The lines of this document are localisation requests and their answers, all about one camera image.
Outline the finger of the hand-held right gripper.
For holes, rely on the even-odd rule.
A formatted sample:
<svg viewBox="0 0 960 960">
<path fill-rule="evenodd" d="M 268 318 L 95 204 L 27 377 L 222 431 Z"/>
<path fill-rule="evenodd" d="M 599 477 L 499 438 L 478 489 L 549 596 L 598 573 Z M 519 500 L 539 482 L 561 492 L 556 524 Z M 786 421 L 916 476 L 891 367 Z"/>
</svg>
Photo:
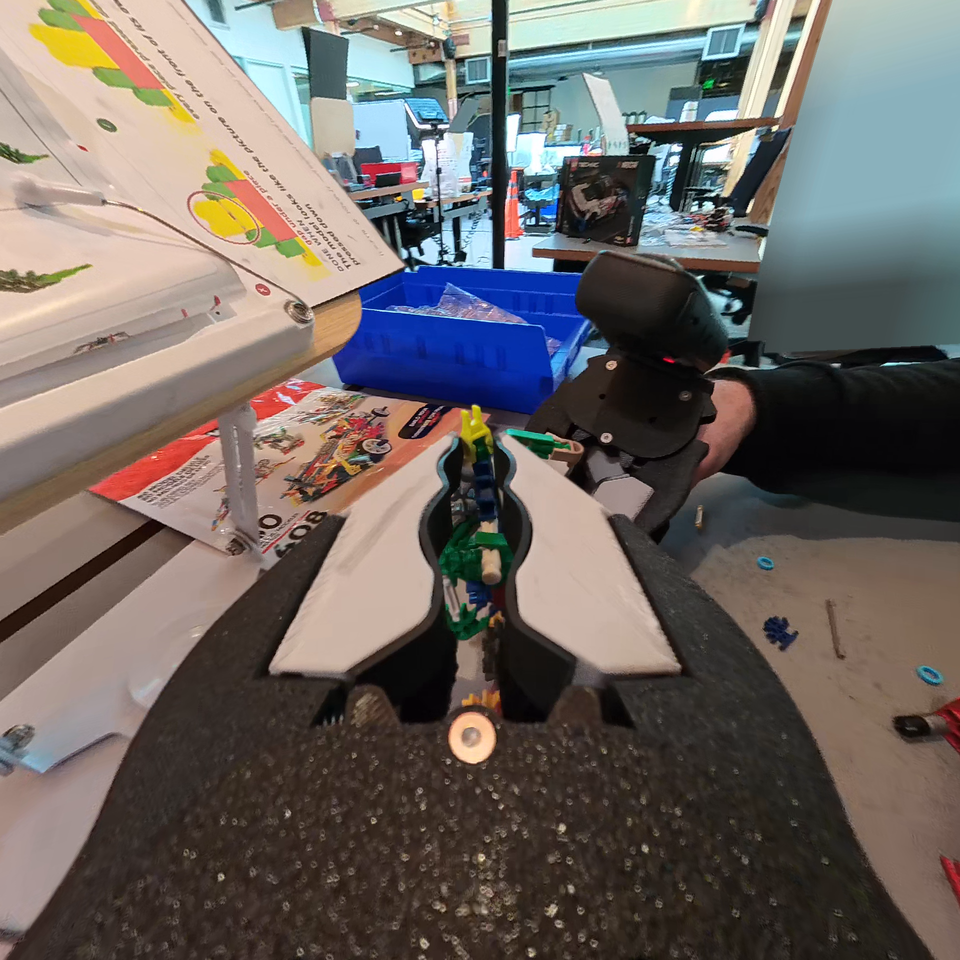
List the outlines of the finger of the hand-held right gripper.
<svg viewBox="0 0 960 960">
<path fill-rule="evenodd" d="M 654 488 L 630 474 L 618 455 L 589 453 L 588 493 L 610 514 L 636 520 L 653 497 Z"/>
</svg>

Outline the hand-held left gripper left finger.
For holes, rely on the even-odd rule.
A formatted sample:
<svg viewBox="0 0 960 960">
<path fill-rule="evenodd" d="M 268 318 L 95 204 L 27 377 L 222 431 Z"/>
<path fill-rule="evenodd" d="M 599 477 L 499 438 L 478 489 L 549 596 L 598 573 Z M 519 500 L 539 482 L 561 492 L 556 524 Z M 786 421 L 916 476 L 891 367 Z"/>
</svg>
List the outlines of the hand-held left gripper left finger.
<svg viewBox="0 0 960 960">
<path fill-rule="evenodd" d="M 349 507 L 271 675 L 356 679 L 437 617 L 443 590 L 428 520 L 449 492 L 454 442 L 443 435 Z"/>
</svg>

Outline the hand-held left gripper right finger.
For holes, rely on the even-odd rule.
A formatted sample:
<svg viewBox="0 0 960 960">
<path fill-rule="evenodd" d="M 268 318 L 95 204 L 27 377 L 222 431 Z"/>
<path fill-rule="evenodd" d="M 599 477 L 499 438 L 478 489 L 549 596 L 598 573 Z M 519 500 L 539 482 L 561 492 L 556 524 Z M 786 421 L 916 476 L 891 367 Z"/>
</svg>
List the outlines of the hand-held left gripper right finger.
<svg viewBox="0 0 960 960">
<path fill-rule="evenodd" d="M 609 511 L 503 435 L 505 494 L 519 510 L 507 623 L 580 677 L 679 676 L 682 665 Z"/>
</svg>

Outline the multicoloured construction toy model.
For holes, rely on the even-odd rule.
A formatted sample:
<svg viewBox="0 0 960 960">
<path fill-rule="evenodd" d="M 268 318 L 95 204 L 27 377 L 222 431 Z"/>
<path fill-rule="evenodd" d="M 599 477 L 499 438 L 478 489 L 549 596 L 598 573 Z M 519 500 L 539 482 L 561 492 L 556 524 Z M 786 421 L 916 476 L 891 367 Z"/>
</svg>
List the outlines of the multicoloured construction toy model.
<svg viewBox="0 0 960 960">
<path fill-rule="evenodd" d="M 462 456 L 460 480 L 448 497 L 452 529 L 438 553 L 446 623 L 459 642 L 480 637 L 484 676 L 510 720 L 542 722 L 572 685 L 575 660 L 534 630 L 520 611 L 519 577 L 533 542 L 533 522 L 512 491 L 517 459 L 506 446 L 548 465 L 545 453 L 569 453 L 573 442 L 510 429 L 495 436 L 486 461 Z"/>
</svg>

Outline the yellow clip connector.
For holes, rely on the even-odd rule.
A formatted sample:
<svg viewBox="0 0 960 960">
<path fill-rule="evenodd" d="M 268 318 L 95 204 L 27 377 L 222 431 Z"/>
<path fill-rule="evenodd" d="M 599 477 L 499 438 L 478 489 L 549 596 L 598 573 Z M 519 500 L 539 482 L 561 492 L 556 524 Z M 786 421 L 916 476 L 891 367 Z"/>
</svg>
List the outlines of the yellow clip connector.
<svg viewBox="0 0 960 960">
<path fill-rule="evenodd" d="M 493 434 L 486 424 L 485 414 L 478 404 L 461 410 L 461 444 L 464 459 L 470 464 L 489 460 L 495 448 Z"/>
</svg>

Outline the person's right forearm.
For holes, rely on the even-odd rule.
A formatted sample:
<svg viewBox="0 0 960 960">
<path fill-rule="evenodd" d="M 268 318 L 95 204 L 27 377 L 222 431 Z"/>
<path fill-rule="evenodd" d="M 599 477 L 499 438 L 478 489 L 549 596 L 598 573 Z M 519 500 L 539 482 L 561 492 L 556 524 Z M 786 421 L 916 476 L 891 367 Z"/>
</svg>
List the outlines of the person's right forearm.
<svg viewBox="0 0 960 960">
<path fill-rule="evenodd" d="M 740 379 L 756 405 L 722 473 L 861 513 L 959 521 L 958 359 L 719 366 L 709 377 Z"/>
</svg>

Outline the person's right hand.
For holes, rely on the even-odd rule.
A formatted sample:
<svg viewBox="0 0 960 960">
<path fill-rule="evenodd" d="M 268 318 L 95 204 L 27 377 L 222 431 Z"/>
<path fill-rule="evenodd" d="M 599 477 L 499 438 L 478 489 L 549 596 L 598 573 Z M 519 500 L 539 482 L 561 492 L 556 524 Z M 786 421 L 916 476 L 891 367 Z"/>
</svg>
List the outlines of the person's right hand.
<svg viewBox="0 0 960 960">
<path fill-rule="evenodd" d="M 724 471 L 757 422 L 757 403 L 748 384 L 731 378 L 712 378 L 712 384 L 716 413 L 698 434 L 707 452 L 694 475 L 694 488 Z"/>
</svg>

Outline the wood-edged desk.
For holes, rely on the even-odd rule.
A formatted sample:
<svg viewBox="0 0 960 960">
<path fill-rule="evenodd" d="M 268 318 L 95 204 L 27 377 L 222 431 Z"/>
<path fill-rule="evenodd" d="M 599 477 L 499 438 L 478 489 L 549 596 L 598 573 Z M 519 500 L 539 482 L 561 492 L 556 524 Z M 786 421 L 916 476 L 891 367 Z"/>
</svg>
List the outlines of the wood-edged desk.
<svg viewBox="0 0 960 960">
<path fill-rule="evenodd" d="M 550 260 L 556 272 L 581 273 L 604 252 L 635 257 L 667 258 L 701 277 L 704 285 L 726 297 L 725 316 L 741 327 L 751 316 L 769 227 L 740 218 L 729 229 L 707 231 L 698 240 L 693 230 L 656 227 L 634 246 L 613 246 L 554 232 L 533 247 L 533 257 Z"/>
</svg>

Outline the K'nex instruction bag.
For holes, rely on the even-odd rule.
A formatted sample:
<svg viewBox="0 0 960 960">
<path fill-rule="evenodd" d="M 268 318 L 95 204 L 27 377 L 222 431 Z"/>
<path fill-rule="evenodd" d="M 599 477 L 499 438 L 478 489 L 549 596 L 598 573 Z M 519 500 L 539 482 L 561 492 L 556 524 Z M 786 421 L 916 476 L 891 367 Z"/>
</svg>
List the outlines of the K'nex instruction bag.
<svg viewBox="0 0 960 960">
<path fill-rule="evenodd" d="M 259 547 L 270 564 L 328 514 L 344 515 L 367 491 L 462 428 L 460 408 L 290 379 L 250 402 Z M 245 544 L 230 514 L 224 454 L 210 421 L 91 486 L 222 553 Z"/>
</svg>

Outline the blue plastic bin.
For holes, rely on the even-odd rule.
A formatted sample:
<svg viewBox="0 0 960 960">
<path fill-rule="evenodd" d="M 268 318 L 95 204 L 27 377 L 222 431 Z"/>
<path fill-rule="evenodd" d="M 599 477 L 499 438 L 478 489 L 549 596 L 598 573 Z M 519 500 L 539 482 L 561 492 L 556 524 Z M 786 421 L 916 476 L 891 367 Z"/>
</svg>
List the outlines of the blue plastic bin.
<svg viewBox="0 0 960 960">
<path fill-rule="evenodd" d="M 383 394 L 533 413 L 566 380 L 591 323 L 573 273 L 421 267 L 360 291 L 356 333 L 335 356 L 343 383 Z M 518 322 L 438 312 L 447 288 Z"/>
</svg>

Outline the clear plastic bag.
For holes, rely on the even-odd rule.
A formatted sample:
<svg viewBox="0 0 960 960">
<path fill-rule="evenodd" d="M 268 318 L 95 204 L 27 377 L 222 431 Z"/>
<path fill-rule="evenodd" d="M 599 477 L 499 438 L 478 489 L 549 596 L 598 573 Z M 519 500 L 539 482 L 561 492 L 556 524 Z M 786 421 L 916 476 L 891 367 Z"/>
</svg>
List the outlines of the clear plastic bag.
<svg viewBox="0 0 960 960">
<path fill-rule="evenodd" d="M 364 306 L 393 313 L 537 325 L 544 329 L 551 353 L 584 323 L 572 294 L 511 289 L 473 292 L 413 273 L 404 274 L 398 283 L 379 293 L 370 293 Z"/>
</svg>

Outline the black printed toy box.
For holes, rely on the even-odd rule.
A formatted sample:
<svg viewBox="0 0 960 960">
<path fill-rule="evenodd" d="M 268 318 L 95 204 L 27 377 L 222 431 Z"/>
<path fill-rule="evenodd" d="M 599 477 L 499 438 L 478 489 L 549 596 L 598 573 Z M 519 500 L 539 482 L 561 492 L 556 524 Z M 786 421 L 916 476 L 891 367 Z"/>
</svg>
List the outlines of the black printed toy box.
<svg viewBox="0 0 960 960">
<path fill-rule="evenodd" d="M 649 154 L 566 158 L 559 176 L 557 233 L 636 247 L 655 168 Z"/>
</svg>

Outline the dark standing desk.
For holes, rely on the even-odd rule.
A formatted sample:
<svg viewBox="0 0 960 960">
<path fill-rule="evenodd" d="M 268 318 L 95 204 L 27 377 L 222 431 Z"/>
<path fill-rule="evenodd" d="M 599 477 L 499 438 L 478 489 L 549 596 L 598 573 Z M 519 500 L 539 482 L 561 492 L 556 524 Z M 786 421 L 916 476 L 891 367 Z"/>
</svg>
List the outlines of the dark standing desk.
<svg viewBox="0 0 960 960">
<path fill-rule="evenodd" d="M 744 133 L 780 126 L 779 117 L 734 118 L 726 121 L 666 122 L 626 126 L 629 135 L 646 139 L 654 145 L 679 145 L 677 173 L 669 195 L 671 210 L 679 212 L 684 199 L 700 174 L 706 151 Z"/>
</svg>

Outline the black tripod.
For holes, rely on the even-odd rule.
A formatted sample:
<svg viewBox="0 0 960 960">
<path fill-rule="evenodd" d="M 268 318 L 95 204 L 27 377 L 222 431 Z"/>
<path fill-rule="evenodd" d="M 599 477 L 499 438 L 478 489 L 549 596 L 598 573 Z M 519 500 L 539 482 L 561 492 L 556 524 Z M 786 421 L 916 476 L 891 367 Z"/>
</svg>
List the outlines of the black tripod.
<svg viewBox="0 0 960 960">
<path fill-rule="evenodd" d="M 436 202 L 438 220 L 443 220 L 445 208 L 454 203 L 473 182 L 472 156 L 474 134 L 471 131 L 449 132 L 449 125 L 438 115 L 428 115 L 419 126 L 424 175 L 430 184 L 431 197 Z"/>
</svg>

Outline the printed white board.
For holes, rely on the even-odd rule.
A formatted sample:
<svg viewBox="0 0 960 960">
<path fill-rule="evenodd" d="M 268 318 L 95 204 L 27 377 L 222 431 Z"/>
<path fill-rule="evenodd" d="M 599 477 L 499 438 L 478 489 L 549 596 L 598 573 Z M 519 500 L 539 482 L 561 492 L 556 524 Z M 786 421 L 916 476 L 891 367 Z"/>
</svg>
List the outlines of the printed white board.
<svg viewBox="0 0 960 960">
<path fill-rule="evenodd" d="M 2 2 L 42 109 L 21 167 L 150 212 L 311 305 L 403 270 L 318 156 L 185 2 Z"/>
</svg>

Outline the black vertical post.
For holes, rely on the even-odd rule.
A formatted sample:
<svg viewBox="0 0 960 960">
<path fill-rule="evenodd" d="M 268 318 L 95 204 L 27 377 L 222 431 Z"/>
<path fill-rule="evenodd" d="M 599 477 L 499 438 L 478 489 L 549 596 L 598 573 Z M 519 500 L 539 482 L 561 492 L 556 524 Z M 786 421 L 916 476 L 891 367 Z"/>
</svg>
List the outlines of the black vertical post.
<svg viewBox="0 0 960 960">
<path fill-rule="evenodd" d="M 509 184 L 507 102 L 509 2 L 490 3 L 490 200 L 491 267 L 505 266 L 506 204 Z"/>
</svg>

